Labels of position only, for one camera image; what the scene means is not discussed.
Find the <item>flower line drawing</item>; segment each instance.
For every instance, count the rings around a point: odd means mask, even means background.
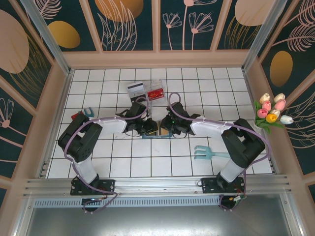
[[[209,5],[217,2],[217,0],[184,0],[185,4],[185,13],[184,13],[184,23],[183,23],[183,50],[185,50],[185,26],[186,26],[186,16],[188,7],[194,5]]]
[[[176,14],[171,13],[169,16],[167,13],[165,13],[165,14],[163,14],[163,20],[164,20],[164,23],[167,27],[169,46],[171,47],[171,50],[173,50],[172,44],[171,44],[171,37],[169,34],[169,29],[181,26],[182,22],[179,21],[180,17],[178,16],[178,13],[176,13]]]
[[[212,31],[214,25],[211,25],[211,14],[200,13],[196,18],[196,13],[189,14],[189,24],[192,32],[191,50],[193,50],[193,40],[197,33],[204,33]]]
[[[13,131],[15,131],[16,133],[18,134],[21,134],[23,136],[26,137],[26,134],[12,128],[10,126],[10,120],[11,120],[11,117],[12,117],[12,113],[13,113],[13,108],[14,108],[14,103],[13,101],[11,101],[10,99],[8,99],[7,101],[7,104],[5,103],[5,100],[3,98],[0,98],[0,128],[9,128],[9,129],[12,129]],[[21,144],[18,144],[14,141],[11,141],[9,139],[6,139],[2,136],[0,136],[0,139],[1,140],[4,140],[5,142],[7,143],[10,143],[12,145],[15,145],[19,148],[22,148],[23,145]]]

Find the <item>floor tile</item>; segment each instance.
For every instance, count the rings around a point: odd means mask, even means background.
[[[228,163],[230,158],[213,156],[212,157],[213,174],[216,176]]]
[[[121,69],[120,80],[135,80],[136,69]]]
[[[155,121],[162,120],[167,114],[166,107],[152,107],[151,118]]]
[[[233,92],[218,92],[220,105],[235,105]]]
[[[183,81],[182,80],[167,80],[168,92],[183,92]]]
[[[132,157],[151,156],[151,140],[132,140]]]
[[[90,70],[89,81],[103,81],[105,70]]]
[[[113,157],[131,157],[131,140],[114,140]]]
[[[118,81],[119,80],[119,74],[120,70],[119,69],[106,69],[105,70],[105,75],[104,75],[104,80],[106,81]]]
[[[191,176],[190,156],[172,157],[172,174],[173,176]]]
[[[152,177],[172,176],[171,157],[152,157]]]
[[[236,106],[220,106],[223,120],[237,120],[239,118]]]
[[[260,158],[264,156],[265,156],[264,154],[258,155],[256,160],[259,160]],[[255,174],[271,174],[272,173],[268,158],[253,164],[252,168]]]
[[[232,91],[230,80],[215,80],[217,91]]]
[[[217,106],[219,105],[218,96],[216,92],[202,92],[202,105]]]
[[[211,160],[194,159],[194,157],[192,156],[191,162],[192,162],[192,174],[194,176],[213,175]]]
[[[118,81],[104,81],[102,93],[118,93]]]
[[[202,106],[201,96],[199,92],[185,93],[186,106]]]
[[[233,91],[247,91],[247,86],[244,79],[240,80],[230,80],[232,84]]]
[[[130,177],[131,158],[112,158],[110,177]]]
[[[102,93],[102,81],[88,82],[86,94],[88,93]]]
[[[131,159],[131,177],[150,177],[151,176],[151,158],[132,158]]]
[[[94,149],[92,158],[111,157],[113,140],[98,140]]]
[[[203,106],[205,118],[222,120],[220,106]]]
[[[226,68],[212,68],[213,77],[215,79],[228,79]]]
[[[72,81],[87,81],[90,70],[75,70]]]
[[[201,106],[192,106],[192,107],[189,107],[189,106],[186,106],[186,111],[188,112],[188,114],[191,116],[192,114],[199,114],[201,115],[202,117],[204,116],[203,115],[203,108]]]
[[[83,108],[99,107],[101,94],[85,94]]]
[[[198,80],[183,80],[185,92],[199,92]]]
[[[63,124],[70,124],[72,122],[71,116],[73,116],[74,114],[78,113],[79,111],[81,111],[81,109],[78,109],[78,108],[66,108],[64,110],[62,123]]]
[[[136,80],[151,80],[151,69],[136,69]]]
[[[117,94],[102,94],[100,107],[116,107]]]
[[[199,79],[213,79],[211,68],[197,68]]]
[[[191,152],[191,156],[192,157],[196,156],[194,154],[196,146],[206,146],[206,147],[209,146],[208,138],[189,139],[189,144],[190,144],[190,152]]]
[[[230,79],[242,79],[244,77],[240,67],[227,68],[227,72]]]
[[[197,69],[196,68],[182,68],[182,75],[184,80],[197,80]]]
[[[131,100],[128,93],[119,93],[117,107],[131,107]]]
[[[128,93],[127,87],[130,84],[133,84],[134,80],[123,80],[123,81],[119,81],[119,89],[118,89],[118,93]]]
[[[171,156],[190,156],[188,139],[171,139]]]
[[[93,158],[92,164],[100,178],[109,178],[110,158]]]
[[[181,80],[182,79],[181,68],[167,68],[166,74],[167,74],[168,80]]]
[[[84,95],[69,95],[66,108],[79,108],[81,109],[83,106]]]
[[[51,160],[48,178],[68,178],[70,161],[67,159]]]
[[[251,105],[251,98],[248,92],[234,92],[237,105]]]
[[[152,139],[152,156],[170,156],[169,139]]]
[[[165,68],[153,68],[151,69],[151,80],[166,80],[166,69]]]
[[[215,92],[216,86],[214,80],[199,80],[201,92]]]
[[[255,119],[255,112],[252,105],[237,106],[240,118]]]
[[[69,94],[84,94],[87,82],[72,82]]]

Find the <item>yellow tulip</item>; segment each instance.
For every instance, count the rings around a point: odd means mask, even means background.
[[[267,117],[266,117],[266,121],[268,123],[273,123],[273,122],[275,122],[277,120],[277,118],[278,117],[275,114],[268,114]]]

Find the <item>green leaf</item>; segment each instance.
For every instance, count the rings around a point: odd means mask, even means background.
[[[268,134],[271,134],[271,130],[268,126],[263,127],[263,129],[266,130]]]
[[[273,126],[276,126],[276,127],[279,127],[279,128],[283,128],[284,126],[282,124],[279,124],[279,123],[269,123],[270,125],[273,125]]]

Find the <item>metal bracket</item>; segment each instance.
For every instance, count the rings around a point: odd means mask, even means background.
[[[211,177],[211,178],[202,178],[201,179],[201,187],[203,193],[237,193],[237,188],[239,188],[241,191],[244,191],[245,185],[244,185],[244,179],[243,177],[237,177],[233,183],[228,186],[226,190],[222,190],[217,185],[217,178]]]
[[[115,180],[114,179],[103,179],[98,182],[98,189],[103,189],[105,191],[114,192],[115,190]],[[85,186],[82,181],[78,179],[73,179],[71,181],[71,196],[91,196],[91,195],[102,195],[100,192],[92,190]]]

